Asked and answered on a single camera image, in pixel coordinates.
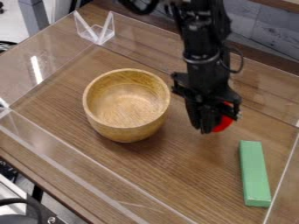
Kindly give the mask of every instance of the green foam block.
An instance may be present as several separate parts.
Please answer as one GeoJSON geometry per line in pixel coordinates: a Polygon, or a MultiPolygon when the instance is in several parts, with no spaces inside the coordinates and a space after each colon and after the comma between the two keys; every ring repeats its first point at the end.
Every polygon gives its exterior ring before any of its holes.
{"type": "Polygon", "coordinates": [[[270,207],[271,192],[262,143],[240,141],[239,154],[246,205],[270,207]]]}

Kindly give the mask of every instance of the wooden bowl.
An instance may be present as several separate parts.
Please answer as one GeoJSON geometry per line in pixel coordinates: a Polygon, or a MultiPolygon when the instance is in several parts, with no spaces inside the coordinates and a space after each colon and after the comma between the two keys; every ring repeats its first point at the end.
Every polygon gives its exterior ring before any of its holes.
{"type": "Polygon", "coordinates": [[[91,126],[101,136],[120,143],[136,142],[157,131],[169,101],[164,81],[131,68],[101,74],[83,95],[91,126]]]}

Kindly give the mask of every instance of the robotic arm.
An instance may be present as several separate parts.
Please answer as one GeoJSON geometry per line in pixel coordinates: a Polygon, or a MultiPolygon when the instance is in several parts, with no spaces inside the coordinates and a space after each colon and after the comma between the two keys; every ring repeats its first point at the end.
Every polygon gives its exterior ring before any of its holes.
{"type": "MultiPolygon", "coordinates": [[[[136,14],[149,14],[159,0],[140,9],[131,0],[119,2],[136,14]]],[[[202,134],[223,131],[239,119],[242,98],[230,88],[230,51],[226,39],[231,33],[223,0],[167,1],[184,43],[187,73],[172,74],[172,91],[184,98],[191,124],[202,134]]]]}

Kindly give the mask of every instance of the bowl rim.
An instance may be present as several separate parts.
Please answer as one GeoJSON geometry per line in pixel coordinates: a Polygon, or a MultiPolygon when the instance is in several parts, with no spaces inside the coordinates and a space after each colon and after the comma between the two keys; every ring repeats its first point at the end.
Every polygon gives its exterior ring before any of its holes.
{"type": "Polygon", "coordinates": [[[147,72],[145,70],[143,69],[136,69],[136,68],[121,68],[121,69],[115,69],[115,70],[111,70],[109,72],[107,73],[103,73],[95,80],[92,80],[92,82],[87,85],[85,89],[84,89],[84,93],[83,93],[83,108],[84,108],[84,111],[85,113],[88,114],[88,116],[92,118],[93,121],[96,121],[97,123],[100,123],[100,125],[105,126],[105,127],[109,127],[109,128],[113,128],[113,129],[124,129],[124,130],[129,130],[129,129],[135,129],[135,128],[140,128],[140,127],[144,127],[145,125],[148,125],[149,123],[152,123],[153,121],[156,121],[165,113],[165,111],[168,110],[169,108],[169,104],[171,104],[171,90],[167,86],[167,84],[164,83],[163,79],[155,75],[153,73],[149,73],[147,72]],[[89,92],[89,89],[91,87],[93,86],[93,84],[100,80],[103,79],[105,76],[113,74],[113,73],[117,73],[117,72],[124,72],[124,71],[135,71],[135,72],[140,72],[143,74],[147,74],[149,76],[152,76],[157,81],[159,83],[161,84],[163,86],[163,89],[165,90],[165,104],[164,104],[164,108],[161,111],[159,111],[157,115],[156,115],[156,118],[152,119],[149,122],[141,124],[141,125],[136,125],[136,126],[132,126],[132,127],[117,127],[117,126],[111,126],[111,125],[105,125],[92,114],[91,110],[89,110],[89,106],[88,106],[88,102],[87,102],[87,96],[88,96],[88,92],[89,92]]]}

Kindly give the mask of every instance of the green block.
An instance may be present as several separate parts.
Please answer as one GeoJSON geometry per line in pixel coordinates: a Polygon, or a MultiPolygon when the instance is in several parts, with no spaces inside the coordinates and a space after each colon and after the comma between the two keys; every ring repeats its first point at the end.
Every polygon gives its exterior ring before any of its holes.
{"type": "Polygon", "coordinates": [[[262,143],[240,141],[239,154],[246,205],[270,207],[271,192],[262,143]]]}

